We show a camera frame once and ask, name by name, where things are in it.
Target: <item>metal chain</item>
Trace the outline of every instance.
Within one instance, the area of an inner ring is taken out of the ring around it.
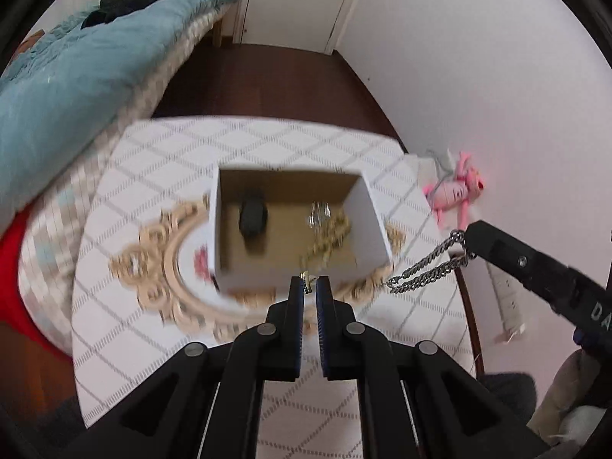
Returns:
[[[404,282],[400,286],[394,286],[401,280],[407,280],[410,276],[413,276],[424,267],[430,265],[436,258],[440,257],[440,255],[451,248],[451,246],[455,245],[455,243],[460,243],[460,245],[463,247],[465,251],[463,255],[452,257],[451,260],[437,265],[429,271],[425,271],[420,276]],[[418,261],[416,264],[414,264],[414,266],[406,269],[400,276],[389,278],[386,285],[391,288],[391,293],[404,293],[409,290],[417,290],[418,288],[423,288],[430,283],[438,281],[440,278],[444,278],[447,274],[451,273],[451,271],[458,269],[461,266],[466,266],[467,263],[475,257],[475,254],[468,252],[465,248],[464,232],[460,229],[454,229],[451,231],[451,235],[444,240],[444,242],[440,243],[436,248],[434,248],[429,255]]]

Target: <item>open box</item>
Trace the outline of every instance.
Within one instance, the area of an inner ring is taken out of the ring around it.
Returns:
[[[244,198],[251,195],[263,197],[268,219],[264,233],[245,240],[239,216]],[[213,176],[209,215],[208,266],[219,290],[286,290],[291,277],[302,272],[300,258],[314,243],[314,230],[307,224],[313,202],[327,202],[332,216],[343,209],[351,231],[325,268],[320,260],[309,262],[311,275],[327,275],[336,286],[365,278],[391,261],[383,221],[362,174],[224,166]]]

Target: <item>electrical outlet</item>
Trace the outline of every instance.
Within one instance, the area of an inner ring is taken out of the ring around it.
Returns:
[[[518,295],[522,290],[522,285],[516,278],[489,262],[487,269],[500,307],[505,338],[509,342],[524,331],[524,321],[518,304]]]

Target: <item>wooden floor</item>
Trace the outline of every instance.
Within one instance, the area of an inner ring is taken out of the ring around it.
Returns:
[[[154,117],[202,114],[307,120],[399,140],[338,52],[201,43],[170,81]]]
[[[0,323],[0,402],[20,421],[32,422],[76,395],[72,363]]]

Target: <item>table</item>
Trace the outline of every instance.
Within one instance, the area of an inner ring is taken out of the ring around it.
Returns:
[[[159,223],[162,210],[166,211],[162,222],[169,222],[168,212],[180,202],[203,202],[212,169],[221,163],[361,170],[385,221],[406,234],[396,270],[413,264],[439,243],[435,219],[415,175],[391,138],[273,119],[185,117],[132,125],[97,188],[76,265],[73,361],[87,426],[189,341],[218,345],[243,328],[206,319],[190,331],[189,319],[181,319],[180,312],[174,318],[166,311],[163,321],[151,305],[143,309],[147,300],[142,296],[139,305],[127,279],[122,282],[109,269],[113,258],[138,243],[139,230],[145,233],[147,226]],[[391,340],[409,345],[434,340],[474,371],[466,316],[453,275],[403,295],[379,291],[357,305],[356,314]],[[265,384],[258,457],[361,457],[356,385],[323,380],[315,334],[305,336],[302,357],[301,376],[295,383]]]

